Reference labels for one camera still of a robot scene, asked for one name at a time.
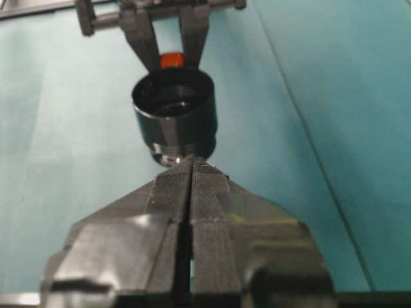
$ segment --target orange object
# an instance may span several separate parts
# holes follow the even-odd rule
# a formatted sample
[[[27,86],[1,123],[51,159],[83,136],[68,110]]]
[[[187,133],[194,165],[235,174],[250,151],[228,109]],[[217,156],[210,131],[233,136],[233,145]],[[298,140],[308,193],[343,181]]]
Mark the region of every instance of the orange object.
[[[184,66],[183,53],[165,53],[161,55],[161,68]]]

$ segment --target teal surface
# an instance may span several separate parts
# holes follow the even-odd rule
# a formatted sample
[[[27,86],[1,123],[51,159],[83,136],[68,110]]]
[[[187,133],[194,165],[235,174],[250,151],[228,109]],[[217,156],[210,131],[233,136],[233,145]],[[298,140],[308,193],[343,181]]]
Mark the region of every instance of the teal surface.
[[[307,222],[339,291],[411,288],[410,13],[249,0],[211,17],[210,163]],[[162,52],[181,49],[176,20],[155,29]],[[85,38],[63,10],[1,21],[0,46],[0,292],[34,291],[72,223],[163,168],[131,105],[146,72],[119,29]]]

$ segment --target black plastic part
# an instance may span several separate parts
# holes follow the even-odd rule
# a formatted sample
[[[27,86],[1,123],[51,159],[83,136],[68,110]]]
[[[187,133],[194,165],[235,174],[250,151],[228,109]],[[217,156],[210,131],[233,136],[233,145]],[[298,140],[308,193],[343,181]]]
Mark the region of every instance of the black plastic part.
[[[180,7],[180,33],[185,65],[198,67],[209,29],[210,6],[186,5]]]
[[[126,9],[120,13],[121,28],[130,47],[148,71],[160,69],[160,54],[153,24],[146,10]]]
[[[217,118],[212,79],[187,67],[155,71],[132,93],[143,139],[153,158],[174,166],[214,151]]]

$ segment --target black cylinder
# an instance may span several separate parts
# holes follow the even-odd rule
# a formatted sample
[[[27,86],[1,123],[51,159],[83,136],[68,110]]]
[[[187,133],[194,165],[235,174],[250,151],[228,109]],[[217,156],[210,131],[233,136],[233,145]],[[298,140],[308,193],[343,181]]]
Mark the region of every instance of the black cylinder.
[[[174,166],[186,157],[208,158],[216,144],[217,118],[212,79],[198,69],[150,73],[132,93],[143,139],[152,157]]]

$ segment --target black cylindrical cup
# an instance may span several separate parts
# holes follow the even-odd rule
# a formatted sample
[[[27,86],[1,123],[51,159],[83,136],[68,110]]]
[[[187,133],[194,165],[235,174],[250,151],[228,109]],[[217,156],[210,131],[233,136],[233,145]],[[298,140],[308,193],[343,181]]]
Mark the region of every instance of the black cylindrical cup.
[[[174,67],[150,73],[132,93],[143,139],[164,166],[186,157],[208,158],[216,144],[212,79],[198,69]]]

